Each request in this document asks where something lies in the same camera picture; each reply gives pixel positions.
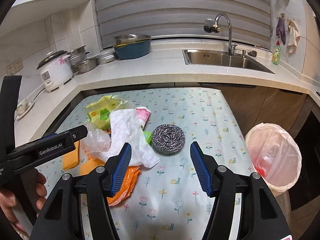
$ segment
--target stainless steel sink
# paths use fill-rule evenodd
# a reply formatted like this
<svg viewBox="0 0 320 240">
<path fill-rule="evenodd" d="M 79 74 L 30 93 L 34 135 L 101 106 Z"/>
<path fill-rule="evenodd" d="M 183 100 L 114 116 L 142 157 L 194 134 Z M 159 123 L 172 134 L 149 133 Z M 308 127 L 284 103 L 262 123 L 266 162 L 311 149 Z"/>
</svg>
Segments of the stainless steel sink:
<svg viewBox="0 0 320 240">
<path fill-rule="evenodd" d="M 234 56 L 229 56 L 227 52 L 223 51 L 185 49 L 183 56 L 186 64 L 247 68 L 274 74 L 254 59 L 248 56 L 242 57 L 241 54 L 236 53 Z"/>
</svg>

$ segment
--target dish soap bottle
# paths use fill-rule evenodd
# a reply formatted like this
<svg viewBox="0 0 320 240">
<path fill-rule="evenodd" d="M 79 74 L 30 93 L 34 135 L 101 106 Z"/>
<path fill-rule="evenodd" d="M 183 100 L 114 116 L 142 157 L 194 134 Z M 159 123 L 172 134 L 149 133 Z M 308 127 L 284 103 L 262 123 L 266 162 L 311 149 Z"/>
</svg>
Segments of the dish soap bottle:
<svg viewBox="0 0 320 240">
<path fill-rule="evenodd" d="M 280 55 L 281 55 L 281 48 L 280 48 L 280 42 L 277 41 L 277 45 L 275 46 L 275 49 L 272 54 L 271 62 L 275 65 L 279 65 L 280 63 Z"/>
</svg>

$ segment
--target screw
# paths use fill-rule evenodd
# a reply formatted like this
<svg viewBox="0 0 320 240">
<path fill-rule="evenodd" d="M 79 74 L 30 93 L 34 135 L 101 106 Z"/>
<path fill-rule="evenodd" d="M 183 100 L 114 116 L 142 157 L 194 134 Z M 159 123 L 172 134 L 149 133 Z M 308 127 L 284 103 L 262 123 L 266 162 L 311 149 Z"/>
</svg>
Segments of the screw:
<svg viewBox="0 0 320 240">
<path fill-rule="evenodd" d="M 63 174 L 63 175 L 62 175 L 62 179 L 63 179 L 63 180 L 68 180 L 68 179 L 70 179 L 70 174 L 69 174 L 69 173 Z"/>
<path fill-rule="evenodd" d="M 257 173 L 257 172 L 252 173 L 252 177 L 254 177 L 255 179 L 260 179 L 261 178 L 260 174 Z"/>
<path fill-rule="evenodd" d="M 218 167 L 218 171 L 220 172 L 226 172 L 227 171 L 227 168 L 225 166 L 219 166 Z"/>
<path fill-rule="evenodd" d="M 105 168 L 103 166 L 99 166 L 98 168 L 96 168 L 97 173 L 103 173 L 104 170 L 105 170 Z"/>
</svg>

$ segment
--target floral tablecloth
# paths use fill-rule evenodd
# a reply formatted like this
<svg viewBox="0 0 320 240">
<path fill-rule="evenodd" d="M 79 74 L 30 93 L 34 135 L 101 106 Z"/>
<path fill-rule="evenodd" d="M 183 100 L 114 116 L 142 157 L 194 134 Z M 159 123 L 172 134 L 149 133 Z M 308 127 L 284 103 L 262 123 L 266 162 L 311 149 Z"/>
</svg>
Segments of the floral tablecloth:
<svg viewBox="0 0 320 240">
<path fill-rule="evenodd" d="M 153 131 L 158 125 L 178 125 L 186 135 L 183 149 L 175 155 L 160 155 L 161 161 L 142 173 L 131 196 L 111 207 L 120 239 L 197 240 L 201 239 L 214 203 L 201 189 L 190 158 L 190 144 L 197 141 L 203 152 L 212 155 L 234 173 L 249 175 L 252 163 L 243 135 L 221 91 L 203 88 L 168 88 L 117 93 L 135 106 L 151 110 L 145 126 Z M 63 132 L 88 119 L 84 107 L 104 95 L 85 98 L 65 119 L 57 132 Z M 80 163 L 86 157 L 80 154 Z M 47 177 L 48 193 L 66 172 L 61 157 L 38 167 Z M 78 176 L 79 165 L 69 170 Z M 86 195 L 82 195 L 83 224 L 86 239 L 92 239 Z M 229 239 L 236 239 L 241 211 L 241 195 L 235 199 L 234 220 Z"/>
</svg>

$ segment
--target electrical outlet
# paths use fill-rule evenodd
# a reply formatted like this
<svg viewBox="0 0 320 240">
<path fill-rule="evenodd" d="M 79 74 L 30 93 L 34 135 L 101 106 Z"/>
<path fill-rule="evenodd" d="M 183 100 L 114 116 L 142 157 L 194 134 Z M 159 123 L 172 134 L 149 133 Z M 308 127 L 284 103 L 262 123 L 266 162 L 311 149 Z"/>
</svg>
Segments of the electrical outlet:
<svg viewBox="0 0 320 240">
<path fill-rule="evenodd" d="M 18 60 L 16 60 L 14 63 L 14 68 L 16 70 L 16 72 L 20 71 L 23 69 L 23 65 L 22 65 L 22 60 L 21 58 L 19 58 Z"/>
<path fill-rule="evenodd" d="M 16 69 L 14 68 L 14 64 L 11 63 L 9 66 L 7 66 L 7 74 L 8 76 L 12 76 L 13 74 L 16 73 Z"/>
</svg>

